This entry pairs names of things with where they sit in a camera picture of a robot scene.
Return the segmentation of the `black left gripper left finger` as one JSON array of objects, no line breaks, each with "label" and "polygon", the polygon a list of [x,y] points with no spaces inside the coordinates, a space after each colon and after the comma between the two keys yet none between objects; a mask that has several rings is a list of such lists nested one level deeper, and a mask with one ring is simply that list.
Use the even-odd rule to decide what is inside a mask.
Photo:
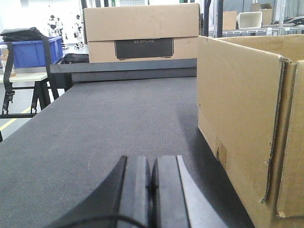
[{"label": "black left gripper left finger", "polygon": [[103,182],[49,228],[149,228],[151,176],[144,156],[121,156]]}]

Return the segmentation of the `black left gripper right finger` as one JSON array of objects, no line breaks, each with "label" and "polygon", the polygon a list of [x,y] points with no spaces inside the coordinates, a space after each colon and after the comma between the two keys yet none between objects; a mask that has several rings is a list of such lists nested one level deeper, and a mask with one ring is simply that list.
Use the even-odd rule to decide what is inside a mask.
[{"label": "black left gripper right finger", "polygon": [[155,160],[152,199],[152,221],[156,228],[227,227],[196,185],[180,155]]}]

